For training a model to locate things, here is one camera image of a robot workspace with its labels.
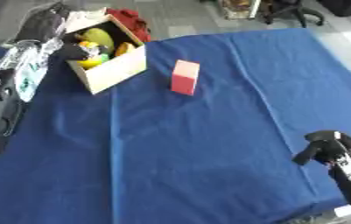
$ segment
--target yellow fruit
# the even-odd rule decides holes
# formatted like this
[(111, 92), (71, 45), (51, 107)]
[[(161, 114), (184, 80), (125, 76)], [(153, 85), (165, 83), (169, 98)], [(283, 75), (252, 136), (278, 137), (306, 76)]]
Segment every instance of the yellow fruit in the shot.
[(104, 30), (99, 28), (91, 28), (84, 32), (82, 35), (75, 35), (76, 38), (80, 40), (85, 40), (89, 42), (95, 42), (101, 46), (106, 46), (109, 52), (114, 51), (114, 40), (106, 33)]
[(136, 49), (131, 43), (123, 42), (116, 50), (116, 57), (121, 56), (124, 53), (129, 53)]
[(94, 48), (97, 47), (99, 44), (95, 42), (89, 42), (89, 41), (82, 41), (80, 42), (80, 46), (85, 46), (87, 48)]
[(109, 60), (109, 55), (104, 53), (101, 55), (96, 55), (92, 58), (86, 59), (86, 60), (77, 60), (77, 63), (80, 64), (81, 67), (85, 69), (90, 69), (92, 67), (97, 67), (103, 62), (106, 62)]

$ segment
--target green fruit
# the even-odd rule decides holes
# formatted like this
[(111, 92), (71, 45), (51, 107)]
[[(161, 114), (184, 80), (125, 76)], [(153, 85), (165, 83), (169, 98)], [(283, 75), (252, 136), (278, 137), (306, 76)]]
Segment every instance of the green fruit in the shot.
[(79, 39), (95, 42), (101, 46), (106, 46), (109, 48), (109, 53), (112, 53), (114, 51), (114, 40), (102, 29), (91, 28), (85, 31), (82, 36), (79, 36)]

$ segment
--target red cloth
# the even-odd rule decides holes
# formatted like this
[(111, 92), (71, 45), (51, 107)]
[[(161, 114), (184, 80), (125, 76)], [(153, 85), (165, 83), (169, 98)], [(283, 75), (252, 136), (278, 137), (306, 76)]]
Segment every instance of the red cloth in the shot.
[(138, 16), (136, 10), (113, 10), (107, 9), (107, 14), (113, 15), (117, 18), (123, 25), (125, 25), (131, 32), (134, 33), (141, 41), (149, 42), (151, 41), (151, 32), (148, 29), (148, 25)]

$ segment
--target black bag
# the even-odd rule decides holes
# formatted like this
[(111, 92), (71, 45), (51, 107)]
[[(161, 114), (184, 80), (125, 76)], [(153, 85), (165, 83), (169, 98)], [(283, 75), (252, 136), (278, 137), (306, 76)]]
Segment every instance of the black bag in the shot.
[(41, 43), (57, 37), (64, 29), (70, 9), (63, 3), (55, 3), (50, 8), (40, 10), (30, 15), (21, 27), (15, 42), (24, 39), (35, 39)]
[(337, 17), (351, 16), (351, 0), (319, 0)]

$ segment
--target white object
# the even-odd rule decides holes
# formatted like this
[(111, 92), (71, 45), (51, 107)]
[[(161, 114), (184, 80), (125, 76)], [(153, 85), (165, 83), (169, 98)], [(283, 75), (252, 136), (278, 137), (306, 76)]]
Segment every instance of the white object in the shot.
[[(111, 15), (107, 15), (105, 18), (101, 18), (98, 21), (100, 22), (97, 22), (94, 25), (113, 23), (117, 28), (122, 30), (122, 32), (127, 34), (139, 47), (88, 70), (84, 70), (75, 60), (69, 60), (67, 62), (93, 95), (146, 70), (146, 52), (144, 43), (127, 29), (126, 26)], [(87, 24), (77, 24), (76, 27), (78, 26), (80, 26), (78, 29), (80, 30), (92, 25), (87, 26)]]
[(94, 11), (71, 11), (67, 18), (66, 30), (68, 32), (75, 32), (81, 27), (89, 27), (107, 21), (106, 8)]
[(255, 18), (258, 12), (259, 6), (261, 5), (261, 0), (253, 0), (253, 4), (250, 7), (249, 18)]
[(334, 213), (337, 217), (345, 217), (351, 214), (351, 206), (340, 206), (334, 209)]

